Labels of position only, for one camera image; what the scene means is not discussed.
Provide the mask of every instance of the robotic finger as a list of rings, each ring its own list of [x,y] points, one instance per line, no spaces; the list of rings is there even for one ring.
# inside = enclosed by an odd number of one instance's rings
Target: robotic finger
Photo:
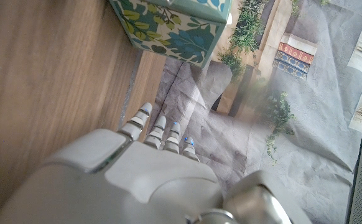
[[[191,137],[180,155],[177,122],[164,150],[164,116],[137,141],[151,111],[145,103],[118,132],[97,129],[53,153],[1,209],[0,223],[310,223],[262,172],[240,180],[224,199]]]

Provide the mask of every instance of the blue leaf pattern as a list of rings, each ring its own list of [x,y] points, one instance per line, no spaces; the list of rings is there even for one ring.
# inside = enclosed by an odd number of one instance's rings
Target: blue leaf pattern
[[[184,30],[180,30],[179,34],[181,37],[185,38],[185,39],[189,39],[189,34],[187,32],[185,32]]]
[[[211,3],[213,3],[214,6],[218,7],[220,5],[220,1],[219,0],[210,0]]]
[[[140,40],[137,39],[137,38],[133,38],[132,40],[135,41],[135,42],[137,42],[138,44],[142,44],[142,41],[140,41]]]
[[[186,31],[179,30],[179,34],[169,33],[171,39],[166,41],[170,42],[170,44],[166,47],[180,58],[201,63],[208,56],[208,49],[214,39],[214,35],[210,32],[210,26],[203,27],[199,26]]]
[[[195,36],[195,37],[193,37],[193,39],[194,39],[196,44],[203,45],[203,43],[204,43],[203,38],[201,38],[199,36]]]
[[[141,47],[142,47],[143,49],[147,49],[147,50],[150,50],[150,49],[151,49],[150,47],[148,47],[148,46],[146,46],[146,45],[144,45],[144,44],[141,44]]]
[[[173,39],[176,39],[176,40],[179,38],[179,35],[176,34],[176,33],[174,33],[174,32],[169,32],[169,36],[170,36],[171,38],[173,38]]]

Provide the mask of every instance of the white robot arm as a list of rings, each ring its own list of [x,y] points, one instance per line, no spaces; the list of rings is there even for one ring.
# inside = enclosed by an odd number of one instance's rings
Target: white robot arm
[[[118,132],[97,129],[50,156],[1,209],[0,223],[310,223],[267,173],[245,177],[224,199],[192,138],[180,155],[179,124],[159,150],[163,116],[138,142],[151,110],[146,103]]]

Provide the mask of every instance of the gray fabric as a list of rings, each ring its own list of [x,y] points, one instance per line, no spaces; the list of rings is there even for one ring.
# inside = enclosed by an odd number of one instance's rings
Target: gray fabric
[[[362,94],[362,73],[346,67],[362,31],[362,1],[332,0],[321,6],[303,0],[301,6],[301,16],[289,21],[286,32],[317,43],[318,50],[307,81],[274,72],[272,87],[288,93],[297,117],[290,122],[295,136],[276,138],[277,164],[266,154],[268,127],[217,114],[204,103],[195,106],[183,138],[194,138],[199,159],[215,171],[224,193],[240,178],[266,170],[282,180],[314,223],[343,223],[362,135],[348,128]],[[191,75],[181,72],[177,77]],[[195,85],[173,85],[184,96],[168,96],[177,103],[162,113],[180,119],[180,108],[191,97],[186,90]]]

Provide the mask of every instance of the floral pattern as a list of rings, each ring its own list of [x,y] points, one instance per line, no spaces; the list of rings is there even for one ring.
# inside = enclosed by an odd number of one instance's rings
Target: floral pattern
[[[205,59],[210,56],[216,35],[221,35],[218,29],[222,25],[164,6],[141,0],[113,0],[111,3],[133,45],[199,67],[204,66]]]
[[[224,11],[225,0],[194,0],[194,1],[215,8],[221,12]]]

